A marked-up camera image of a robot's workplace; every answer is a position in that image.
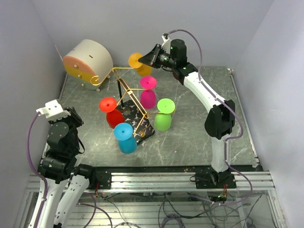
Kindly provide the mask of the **orange plastic wine glass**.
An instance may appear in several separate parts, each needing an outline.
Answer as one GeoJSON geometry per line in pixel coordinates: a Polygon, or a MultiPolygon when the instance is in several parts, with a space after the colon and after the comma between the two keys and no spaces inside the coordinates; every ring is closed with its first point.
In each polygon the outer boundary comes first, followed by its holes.
{"type": "Polygon", "coordinates": [[[152,72],[152,67],[139,62],[141,57],[142,54],[138,52],[131,54],[128,59],[129,66],[135,69],[140,76],[149,76],[152,72]]]}

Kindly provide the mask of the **magenta plastic wine glass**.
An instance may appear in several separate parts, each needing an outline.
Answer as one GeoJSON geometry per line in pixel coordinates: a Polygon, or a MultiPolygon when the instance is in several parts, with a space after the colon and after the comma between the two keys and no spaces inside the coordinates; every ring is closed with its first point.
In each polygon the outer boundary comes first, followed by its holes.
{"type": "Polygon", "coordinates": [[[153,109],[156,106],[156,94],[154,88],[157,86],[157,81],[153,76],[144,76],[140,80],[140,85],[143,89],[140,96],[140,103],[145,109],[153,109]]]}

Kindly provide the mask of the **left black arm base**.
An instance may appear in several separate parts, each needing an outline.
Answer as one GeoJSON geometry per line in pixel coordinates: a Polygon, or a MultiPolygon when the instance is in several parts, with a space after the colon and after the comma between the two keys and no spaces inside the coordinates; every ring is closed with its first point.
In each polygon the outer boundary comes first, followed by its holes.
{"type": "Polygon", "coordinates": [[[92,168],[88,172],[90,190],[109,190],[112,184],[112,174],[103,169],[92,168]]]}

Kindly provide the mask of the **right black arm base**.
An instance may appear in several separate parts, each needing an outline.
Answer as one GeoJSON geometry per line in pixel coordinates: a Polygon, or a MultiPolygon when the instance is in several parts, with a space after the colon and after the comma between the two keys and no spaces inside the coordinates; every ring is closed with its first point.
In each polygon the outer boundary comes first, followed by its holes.
{"type": "Polygon", "coordinates": [[[236,182],[232,173],[223,176],[214,172],[195,173],[190,177],[190,182],[195,183],[196,189],[235,189],[236,182]]]}

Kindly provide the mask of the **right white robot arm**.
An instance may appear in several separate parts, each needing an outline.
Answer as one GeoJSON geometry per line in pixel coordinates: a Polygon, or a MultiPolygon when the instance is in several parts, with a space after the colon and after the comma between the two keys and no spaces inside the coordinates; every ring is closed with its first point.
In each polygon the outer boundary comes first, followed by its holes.
{"type": "Polygon", "coordinates": [[[204,123],[205,131],[212,140],[211,167],[215,173],[209,182],[215,188],[226,183],[223,174],[228,169],[225,140],[231,135],[235,125],[233,100],[225,100],[200,76],[199,70],[188,61],[187,47],[181,39],[163,38],[163,43],[156,44],[148,54],[140,57],[138,62],[153,68],[169,68],[175,79],[188,88],[208,111],[204,123]]]}

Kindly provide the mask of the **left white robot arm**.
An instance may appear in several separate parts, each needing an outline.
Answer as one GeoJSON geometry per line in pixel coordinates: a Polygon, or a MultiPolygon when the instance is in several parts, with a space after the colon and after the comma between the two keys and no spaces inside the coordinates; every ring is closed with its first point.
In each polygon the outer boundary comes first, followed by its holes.
{"type": "Polygon", "coordinates": [[[97,177],[91,173],[91,166],[69,180],[76,156],[84,148],[77,131],[84,122],[74,107],[47,105],[36,112],[37,115],[44,115],[50,123],[49,150],[36,171],[41,178],[40,193],[29,227],[64,228],[84,190],[93,188],[97,182],[97,177]]]}

